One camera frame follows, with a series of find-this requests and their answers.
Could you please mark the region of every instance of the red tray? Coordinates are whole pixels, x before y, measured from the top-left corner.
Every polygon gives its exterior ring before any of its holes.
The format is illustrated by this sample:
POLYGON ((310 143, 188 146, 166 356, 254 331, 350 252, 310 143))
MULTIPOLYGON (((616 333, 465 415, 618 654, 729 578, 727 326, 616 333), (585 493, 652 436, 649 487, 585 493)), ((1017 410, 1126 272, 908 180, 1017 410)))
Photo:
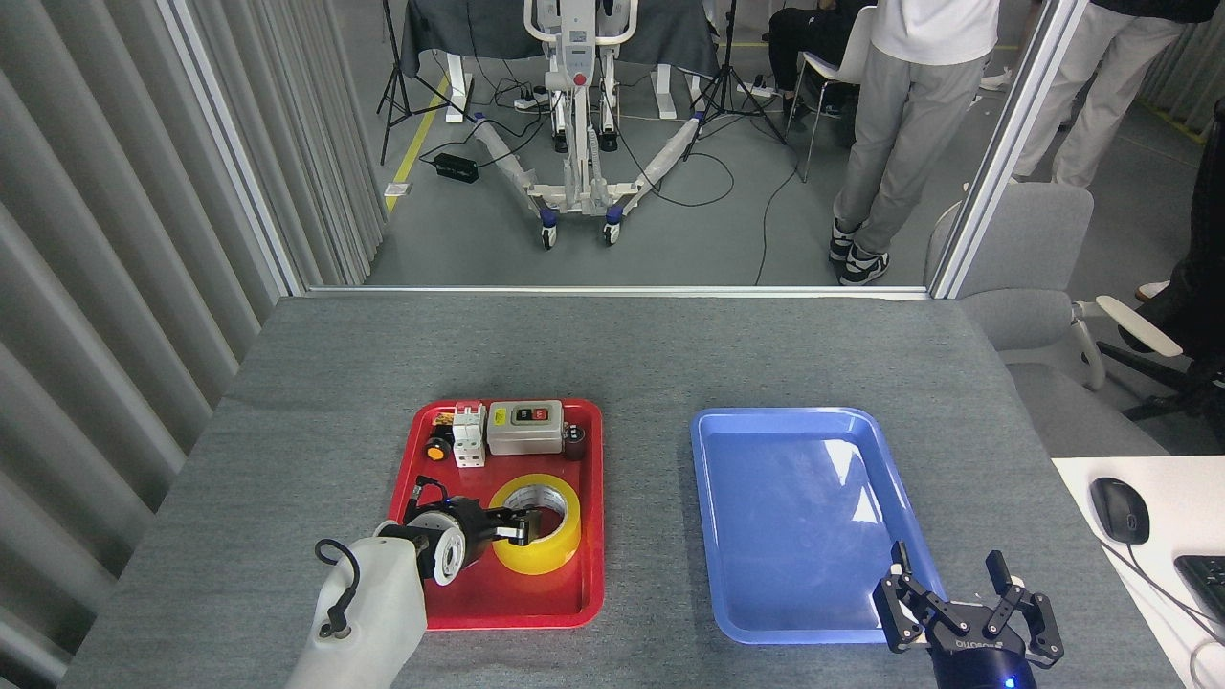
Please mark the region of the red tray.
MULTIPOLYGON (((481 400, 488 408, 501 400, 481 400)), ((604 423, 600 409, 587 400, 561 400, 568 423, 587 433, 587 452, 579 461, 556 455, 488 455, 481 468, 458 468, 454 460, 434 461, 423 447, 440 412, 453 412, 456 400, 423 407, 413 418, 404 460, 396 478, 387 519, 402 520, 419 474, 489 506, 490 498, 508 481, 528 473, 549 473, 578 494, 581 535, 578 552, 549 574, 529 576, 502 565, 492 548, 459 573, 447 586, 425 582, 425 609, 430 630, 564 629, 582 626, 604 604, 604 423)), ((426 487, 421 501, 439 497, 426 487)))

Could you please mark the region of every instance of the black pants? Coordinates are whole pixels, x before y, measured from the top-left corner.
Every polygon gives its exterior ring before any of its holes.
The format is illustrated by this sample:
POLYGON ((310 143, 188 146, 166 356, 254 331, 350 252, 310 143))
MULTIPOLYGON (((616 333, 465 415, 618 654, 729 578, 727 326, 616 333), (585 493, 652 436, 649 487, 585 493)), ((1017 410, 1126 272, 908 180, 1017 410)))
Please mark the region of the black pants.
MULTIPOLYGON (((1191 357, 1225 351, 1225 98, 1216 103, 1191 197, 1191 248, 1170 286, 1137 311, 1191 357)), ((1133 349, 1148 348, 1123 332, 1133 349)))
POLYGON ((782 91, 795 91, 801 50, 840 64, 854 21, 854 16, 844 15, 840 9, 785 7, 774 12, 769 18, 769 64, 774 70, 775 86, 782 91))

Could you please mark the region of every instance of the gray tablecloth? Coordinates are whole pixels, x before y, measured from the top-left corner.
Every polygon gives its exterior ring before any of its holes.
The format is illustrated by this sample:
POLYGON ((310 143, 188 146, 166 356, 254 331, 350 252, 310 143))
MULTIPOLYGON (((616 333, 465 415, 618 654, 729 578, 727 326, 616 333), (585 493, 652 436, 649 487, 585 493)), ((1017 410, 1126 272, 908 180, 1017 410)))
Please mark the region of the gray tablecloth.
MULTIPOLYGON (((523 28, 521 0, 408 0, 401 37, 401 69, 408 76, 421 69, 419 54, 435 48, 500 60, 543 54, 523 28)), ((714 76, 719 64, 701 0, 641 0, 638 29, 617 60, 714 76)))
POLYGON ((933 685, 921 650, 719 631, 688 423, 722 406, 872 414, 949 593, 989 596, 1000 548, 1051 596, 1067 657, 1044 688, 1178 685, 957 304, 402 294, 277 306, 62 687, 282 685, 315 541, 368 535, 414 412, 475 396, 603 409, 606 600, 573 630, 428 634, 397 687, 933 685))

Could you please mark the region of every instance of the patient lift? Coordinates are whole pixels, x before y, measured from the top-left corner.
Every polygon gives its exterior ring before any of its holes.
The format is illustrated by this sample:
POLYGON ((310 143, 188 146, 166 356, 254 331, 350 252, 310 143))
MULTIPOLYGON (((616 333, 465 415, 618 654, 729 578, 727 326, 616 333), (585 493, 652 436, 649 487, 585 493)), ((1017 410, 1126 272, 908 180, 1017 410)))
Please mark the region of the patient lift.
POLYGON ((540 218, 540 243, 557 242, 560 213, 604 216, 603 238, 616 244, 621 219, 668 174, 695 139, 702 113, 695 113, 635 181, 610 184, 600 168, 600 152, 617 148, 616 76, 619 47, 638 26, 638 0, 523 0, 523 26, 544 44, 549 71, 544 85, 551 92, 552 130, 565 141, 564 184, 538 184, 534 170, 524 170, 497 130, 484 126, 477 114, 474 134, 485 143, 497 167, 523 192, 527 208, 540 218), (603 72, 598 92, 600 125, 590 121, 590 87, 595 63, 603 72))

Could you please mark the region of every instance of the white circuit breaker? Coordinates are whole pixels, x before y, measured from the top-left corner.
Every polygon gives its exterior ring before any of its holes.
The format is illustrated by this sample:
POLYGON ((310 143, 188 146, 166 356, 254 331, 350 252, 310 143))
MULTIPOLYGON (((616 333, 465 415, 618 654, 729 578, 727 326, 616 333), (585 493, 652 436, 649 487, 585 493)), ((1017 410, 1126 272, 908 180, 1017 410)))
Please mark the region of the white circuit breaker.
POLYGON ((451 423, 456 441, 452 450, 456 466, 461 468, 485 466, 485 405, 481 402, 456 402, 456 418, 451 423))

